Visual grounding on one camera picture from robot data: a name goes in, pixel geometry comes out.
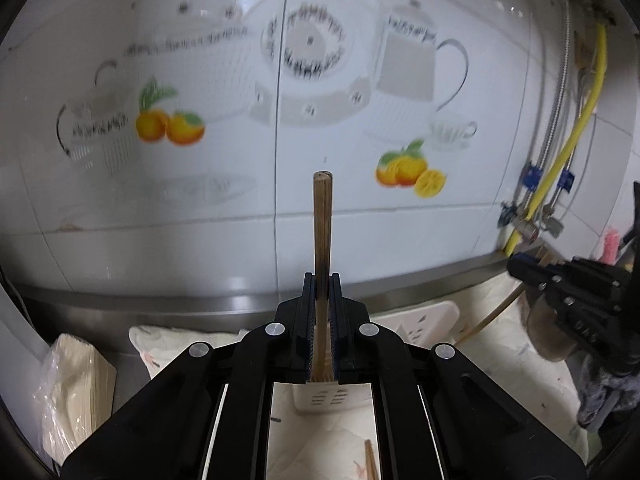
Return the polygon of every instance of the pink brush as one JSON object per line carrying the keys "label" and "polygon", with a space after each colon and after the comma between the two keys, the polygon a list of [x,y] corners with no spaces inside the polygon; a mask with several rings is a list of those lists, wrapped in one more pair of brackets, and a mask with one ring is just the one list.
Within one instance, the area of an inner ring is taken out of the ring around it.
{"label": "pink brush", "polygon": [[620,233],[613,228],[609,228],[604,235],[602,256],[598,260],[602,264],[614,265],[618,259],[618,246],[620,244]]}

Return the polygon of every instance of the yellow hose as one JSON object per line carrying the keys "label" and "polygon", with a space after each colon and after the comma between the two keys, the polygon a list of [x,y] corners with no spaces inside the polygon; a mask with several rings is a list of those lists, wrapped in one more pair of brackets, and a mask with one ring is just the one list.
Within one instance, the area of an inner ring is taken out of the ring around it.
{"label": "yellow hose", "polygon": [[[593,114],[593,109],[596,107],[598,99],[600,98],[600,92],[602,92],[602,85],[604,83],[604,75],[607,71],[607,30],[602,23],[596,23],[596,33],[596,72],[589,98],[580,112],[580,117],[575,121],[571,135],[562,147],[560,153],[558,153],[558,156],[556,156],[556,160],[553,165],[543,177],[540,185],[536,189],[536,192],[533,194],[531,202],[529,203],[529,208],[527,209],[527,220],[531,220],[534,213],[545,199],[549,189],[551,189],[551,186],[556,181],[558,174],[562,171],[565,162],[569,159],[569,156],[574,150],[576,144],[578,144],[578,140],[589,122],[591,114]],[[513,251],[519,241],[520,233],[514,230],[504,247],[504,252],[507,256],[511,256],[513,254]]]}

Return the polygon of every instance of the clear plastic packaging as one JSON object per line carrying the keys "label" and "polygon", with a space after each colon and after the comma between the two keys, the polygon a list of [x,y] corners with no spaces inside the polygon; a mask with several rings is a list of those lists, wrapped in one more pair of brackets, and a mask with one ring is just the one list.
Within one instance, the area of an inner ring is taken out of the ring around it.
{"label": "clear plastic packaging", "polygon": [[62,465],[111,416],[116,370],[94,346],[69,334],[55,341],[43,362],[34,399],[42,447]]}

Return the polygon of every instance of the wooden stick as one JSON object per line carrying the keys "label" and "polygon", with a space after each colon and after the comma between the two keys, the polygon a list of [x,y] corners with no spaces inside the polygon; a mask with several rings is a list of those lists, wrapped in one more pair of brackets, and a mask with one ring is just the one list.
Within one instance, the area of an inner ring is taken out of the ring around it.
{"label": "wooden stick", "polygon": [[334,177],[328,171],[314,174],[314,240],[316,250],[316,335],[311,368],[313,382],[333,381],[333,370],[326,370],[327,303],[329,261],[331,259],[331,213]]}
{"label": "wooden stick", "polygon": [[[551,254],[551,252],[549,251],[548,253],[545,253],[544,256],[542,256],[542,258],[540,259],[540,262],[538,264],[540,266],[546,266],[549,263],[551,263],[551,261],[553,259],[554,259],[554,257]],[[504,300],[502,300],[500,302],[500,304],[497,307],[494,308],[494,310],[487,317],[485,317],[480,323],[478,323],[472,329],[467,330],[465,333],[461,334],[460,335],[460,339],[458,339],[456,341],[456,346],[462,344],[465,341],[468,341],[473,336],[477,335],[483,328],[485,328],[495,318],[500,316],[501,313],[503,313],[505,310],[507,310],[507,307],[510,306],[511,303],[516,301],[518,299],[518,297],[520,296],[520,294],[522,294],[524,292],[524,290],[525,290],[525,284],[524,283],[520,283],[516,288],[513,289],[513,291],[511,291],[511,294],[509,294],[506,298],[504,298]]]}
{"label": "wooden stick", "polygon": [[376,459],[373,456],[373,446],[370,440],[364,441],[364,455],[367,467],[367,480],[378,480],[378,468],[376,467]]}

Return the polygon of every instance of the gray cloth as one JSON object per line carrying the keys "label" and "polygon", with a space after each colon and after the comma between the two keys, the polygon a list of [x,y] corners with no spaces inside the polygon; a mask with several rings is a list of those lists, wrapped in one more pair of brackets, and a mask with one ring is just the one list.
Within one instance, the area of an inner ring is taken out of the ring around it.
{"label": "gray cloth", "polygon": [[615,376],[587,354],[582,363],[578,385],[580,398],[580,409],[576,417],[578,424],[586,428],[613,390],[621,391],[620,399],[613,408],[614,412],[634,409],[640,402],[640,372],[623,377]]}

